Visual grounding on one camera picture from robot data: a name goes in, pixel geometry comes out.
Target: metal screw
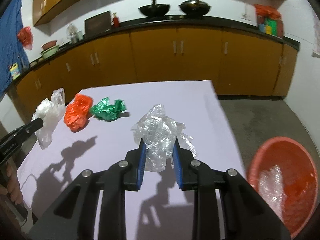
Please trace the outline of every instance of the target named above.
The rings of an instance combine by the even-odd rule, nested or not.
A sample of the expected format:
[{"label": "metal screw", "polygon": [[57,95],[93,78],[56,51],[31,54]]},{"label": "metal screw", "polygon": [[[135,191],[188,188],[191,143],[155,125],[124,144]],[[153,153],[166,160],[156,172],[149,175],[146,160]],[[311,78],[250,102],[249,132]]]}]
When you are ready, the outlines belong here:
[{"label": "metal screw", "polygon": [[127,161],[119,161],[119,166],[120,166],[121,168],[128,166],[128,164],[129,164],[129,163],[128,163]]},{"label": "metal screw", "polygon": [[84,177],[89,177],[91,175],[91,173],[92,173],[92,171],[90,171],[90,170],[84,170],[84,171],[82,171],[81,174]]},{"label": "metal screw", "polygon": [[228,170],[228,174],[232,177],[236,176],[238,172],[235,169],[230,169]]},{"label": "metal screw", "polygon": [[194,166],[194,167],[198,167],[198,166],[200,166],[200,164],[201,164],[201,162],[198,161],[198,160],[191,161],[191,165]]}]

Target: red plastic basin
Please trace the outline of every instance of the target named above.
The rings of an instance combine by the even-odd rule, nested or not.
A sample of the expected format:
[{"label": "red plastic basin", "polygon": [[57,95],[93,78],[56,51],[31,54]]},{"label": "red plastic basin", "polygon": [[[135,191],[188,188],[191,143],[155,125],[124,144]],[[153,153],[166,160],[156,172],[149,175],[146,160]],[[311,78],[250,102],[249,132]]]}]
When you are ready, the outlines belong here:
[{"label": "red plastic basin", "polygon": [[310,219],[318,194],[316,167],[306,149],[287,137],[267,140],[256,152],[247,171],[247,179],[258,191],[261,171],[269,171],[278,165],[283,175],[283,219],[293,239]]}]

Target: clear plastic bag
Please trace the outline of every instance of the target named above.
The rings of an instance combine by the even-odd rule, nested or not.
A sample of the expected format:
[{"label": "clear plastic bag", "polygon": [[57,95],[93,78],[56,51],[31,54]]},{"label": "clear plastic bag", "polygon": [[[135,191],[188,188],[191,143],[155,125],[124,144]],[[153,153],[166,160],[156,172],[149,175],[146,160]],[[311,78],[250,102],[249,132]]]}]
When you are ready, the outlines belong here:
[{"label": "clear plastic bag", "polygon": [[282,210],[286,200],[283,188],[282,173],[278,165],[260,173],[259,194],[282,222]]},{"label": "clear plastic bag", "polygon": [[135,143],[139,144],[142,137],[146,144],[146,171],[161,172],[165,169],[166,159],[172,156],[176,138],[181,148],[190,150],[196,157],[196,150],[191,143],[193,138],[182,133],[185,128],[183,123],[175,122],[174,119],[165,116],[163,105],[154,105],[131,128]]},{"label": "clear plastic bag", "polygon": [[32,116],[32,120],[40,117],[43,127],[35,132],[41,149],[46,149],[52,142],[52,133],[59,120],[66,111],[64,89],[60,88],[52,93],[51,101],[42,100]]}]

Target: red plastic bag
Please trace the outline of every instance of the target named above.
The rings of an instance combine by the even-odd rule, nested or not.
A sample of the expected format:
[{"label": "red plastic bag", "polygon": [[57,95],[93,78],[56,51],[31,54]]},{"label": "red plastic bag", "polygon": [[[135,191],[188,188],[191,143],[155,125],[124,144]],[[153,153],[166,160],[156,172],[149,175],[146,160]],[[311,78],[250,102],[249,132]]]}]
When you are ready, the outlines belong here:
[{"label": "red plastic bag", "polygon": [[92,103],[91,97],[77,93],[75,101],[67,105],[63,121],[71,131],[76,132],[85,126]]},{"label": "red plastic bag", "polygon": [[271,6],[255,4],[256,14],[263,17],[269,17],[273,20],[281,19],[281,14]]},{"label": "red plastic bag", "polygon": [[33,36],[31,33],[30,26],[22,28],[18,35],[19,41],[22,43],[23,47],[32,50]]}]

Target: white plastic bag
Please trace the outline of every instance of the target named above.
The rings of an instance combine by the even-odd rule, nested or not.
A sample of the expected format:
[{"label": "white plastic bag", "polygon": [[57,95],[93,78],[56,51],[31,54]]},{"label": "white plastic bag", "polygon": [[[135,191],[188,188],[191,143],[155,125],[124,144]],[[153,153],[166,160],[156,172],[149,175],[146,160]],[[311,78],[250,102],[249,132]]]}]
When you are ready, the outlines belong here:
[{"label": "white plastic bag", "polygon": [[59,88],[52,93],[51,101],[42,100],[32,116],[32,120],[40,117],[43,127],[35,132],[41,149],[46,149],[52,142],[52,133],[59,120],[66,112],[64,89]]},{"label": "white plastic bag", "polygon": [[284,193],[283,178],[278,165],[269,171],[262,171],[259,178],[259,194],[283,222],[282,210],[287,198]]}]

